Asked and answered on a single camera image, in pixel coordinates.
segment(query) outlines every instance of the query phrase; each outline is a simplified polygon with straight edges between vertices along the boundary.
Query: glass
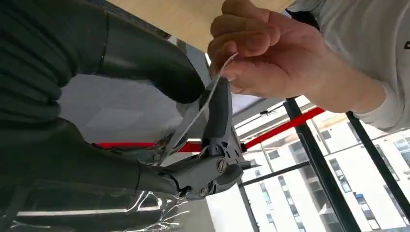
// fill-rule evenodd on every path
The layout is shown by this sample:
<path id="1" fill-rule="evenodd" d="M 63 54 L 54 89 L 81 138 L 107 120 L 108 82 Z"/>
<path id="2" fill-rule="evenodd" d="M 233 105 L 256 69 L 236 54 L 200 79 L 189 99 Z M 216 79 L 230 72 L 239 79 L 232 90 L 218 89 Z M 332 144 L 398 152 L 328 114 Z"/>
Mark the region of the glass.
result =
<path id="1" fill-rule="evenodd" d="M 302 111 L 314 105 L 296 99 Z M 307 122 L 362 231 L 410 231 L 396 199 L 345 114 L 322 113 Z M 407 199 L 410 199 L 410 130 L 385 133 L 363 125 Z"/>
<path id="2" fill-rule="evenodd" d="M 260 232 L 342 231 L 311 166 L 244 188 Z M 270 196 L 270 205 L 264 191 Z"/>
<path id="3" fill-rule="evenodd" d="M 243 182 L 309 160 L 294 128 L 251 147 L 243 154 L 243 157 L 245 160 L 260 165 L 259 167 L 245 170 L 242 176 Z"/>
<path id="4" fill-rule="evenodd" d="M 235 130 L 241 142 L 246 143 L 288 120 L 285 107 L 282 106 L 282 103 L 278 103 L 268 108 L 264 113 L 254 115 L 236 124 Z"/>
<path id="5" fill-rule="evenodd" d="M 389 157 L 387 147 L 380 141 L 376 142 Z M 407 218 L 403 218 L 400 207 L 397 207 L 393 195 L 389 194 L 390 190 L 364 148 L 357 145 L 327 155 L 325 159 L 362 231 L 410 230 L 406 224 Z M 398 172 L 395 161 L 389 161 L 395 172 Z M 408 181 L 398 183 L 402 189 L 408 188 Z"/>

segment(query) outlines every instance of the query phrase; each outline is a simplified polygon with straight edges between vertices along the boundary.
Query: white shirt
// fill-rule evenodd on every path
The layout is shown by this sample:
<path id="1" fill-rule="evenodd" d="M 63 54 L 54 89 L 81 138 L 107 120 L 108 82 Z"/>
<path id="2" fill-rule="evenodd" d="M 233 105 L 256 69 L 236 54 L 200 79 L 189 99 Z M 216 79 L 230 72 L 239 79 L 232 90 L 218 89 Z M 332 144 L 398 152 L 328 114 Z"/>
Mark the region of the white shirt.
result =
<path id="1" fill-rule="evenodd" d="M 383 104 L 359 119 L 383 131 L 410 127 L 410 0 L 297 0 L 288 9 L 311 11 L 328 45 L 382 83 Z"/>

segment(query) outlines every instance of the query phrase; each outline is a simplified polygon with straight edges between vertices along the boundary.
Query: screw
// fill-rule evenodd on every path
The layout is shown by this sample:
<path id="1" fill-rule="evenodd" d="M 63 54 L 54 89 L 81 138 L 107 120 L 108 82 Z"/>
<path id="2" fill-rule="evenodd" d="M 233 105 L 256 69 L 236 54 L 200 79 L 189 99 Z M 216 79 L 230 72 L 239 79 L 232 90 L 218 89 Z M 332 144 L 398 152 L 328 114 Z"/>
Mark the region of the screw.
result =
<path id="1" fill-rule="evenodd" d="M 162 158 L 162 154 L 160 154 L 160 153 L 155 153 L 155 154 L 152 156 L 152 159 L 153 159 L 155 162 L 161 161 L 161 158 Z"/>
<path id="2" fill-rule="evenodd" d="M 224 173 L 227 167 L 228 167 L 228 164 L 226 163 L 225 158 L 221 157 L 217 160 L 217 171 L 219 173 Z"/>
<path id="3" fill-rule="evenodd" d="M 201 191 L 199 191 L 199 195 L 201 195 L 201 197 L 206 197 L 208 193 L 209 193 L 208 186 L 203 187 Z"/>

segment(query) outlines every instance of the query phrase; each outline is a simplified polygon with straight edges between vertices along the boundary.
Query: human hand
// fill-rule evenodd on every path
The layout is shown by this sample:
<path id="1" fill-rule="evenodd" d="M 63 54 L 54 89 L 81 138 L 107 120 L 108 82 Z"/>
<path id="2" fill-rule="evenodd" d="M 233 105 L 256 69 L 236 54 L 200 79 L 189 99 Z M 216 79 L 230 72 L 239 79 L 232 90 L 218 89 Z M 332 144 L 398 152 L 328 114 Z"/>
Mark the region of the human hand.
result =
<path id="1" fill-rule="evenodd" d="M 322 35 L 314 27 L 261 9 L 249 0 L 226 0 L 211 25 L 211 72 L 233 53 L 224 70 L 234 93 L 292 97 L 315 91 L 331 68 Z"/>
<path id="2" fill-rule="evenodd" d="M 367 113 L 386 98 L 382 85 L 339 57 L 317 29 L 257 8 L 249 0 L 226 0 L 211 34 L 211 73 L 238 52 L 222 73 L 234 93 L 263 98 L 305 95 L 317 106 L 339 113 Z"/>

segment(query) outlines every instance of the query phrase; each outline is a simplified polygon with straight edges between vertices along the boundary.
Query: red bar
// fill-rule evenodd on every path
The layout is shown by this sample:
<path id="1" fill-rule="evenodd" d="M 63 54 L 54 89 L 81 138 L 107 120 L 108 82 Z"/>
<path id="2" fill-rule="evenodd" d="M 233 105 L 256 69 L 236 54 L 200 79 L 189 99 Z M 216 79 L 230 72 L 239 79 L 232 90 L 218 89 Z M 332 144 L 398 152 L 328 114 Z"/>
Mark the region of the red bar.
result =
<path id="1" fill-rule="evenodd" d="M 155 143 L 99 143 L 97 144 L 103 148 L 110 148 L 110 147 L 153 147 Z M 179 152 L 200 152 L 201 151 L 201 143 L 196 142 L 187 142 Z"/>
<path id="2" fill-rule="evenodd" d="M 259 137 L 254 138 L 253 140 L 247 142 L 245 144 L 245 146 L 246 146 L 247 149 L 249 149 L 250 147 L 253 147 L 257 144 L 260 144 L 261 142 L 263 142 L 267 139 L 270 139 L 273 136 L 275 136 L 279 133 L 282 133 L 282 132 L 284 132 L 284 131 L 292 128 L 292 127 L 299 126 L 300 124 L 308 121 L 309 119 L 312 119 L 313 117 L 315 117 L 315 116 L 317 116 L 317 115 L 319 115 L 323 112 L 324 112 L 324 109 L 321 109 L 319 107 L 313 108 L 313 109 L 307 111 L 306 113 L 304 113 L 304 114 L 290 120 L 289 122 L 286 122 L 286 123 L 284 123 L 284 124 L 282 124 L 282 125 L 280 125 L 276 128 L 273 128 L 269 132 L 267 132 L 267 133 L 265 133 L 265 134 L 263 134 Z"/>
<path id="3" fill-rule="evenodd" d="M 97 144 L 103 148 L 117 147 L 152 147 L 155 143 L 99 143 Z"/>
<path id="4" fill-rule="evenodd" d="M 257 144 L 260 144 L 261 142 L 272 138 L 273 136 L 282 133 L 292 127 L 296 127 L 299 126 L 300 124 L 306 122 L 309 119 L 312 119 L 313 117 L 323 113 L 324 110 L 316 107 L 313 108 L 309 111 L 307 111 L 306 113 L 302 114 L 301 116 L 298 116 L 292 120 L 290 120 L 289 122 L 286 122 L 276 128 L 273 128 L 272 130 L 270 130 L 269 132 L 254 138 L 253 140 L 247 142 L 245 144 L 246 148 L 249 149 Z M 155 143 L 99 143 L 98 144 L 101 147 L 104 148 L 110 148 L 113 146 L 117 146 L 117 147 L 153 147 L 155 145 Z M 201 143 L 199 142 L 187 142 L 179 152 L 200 152 L 201 151 Z"/>

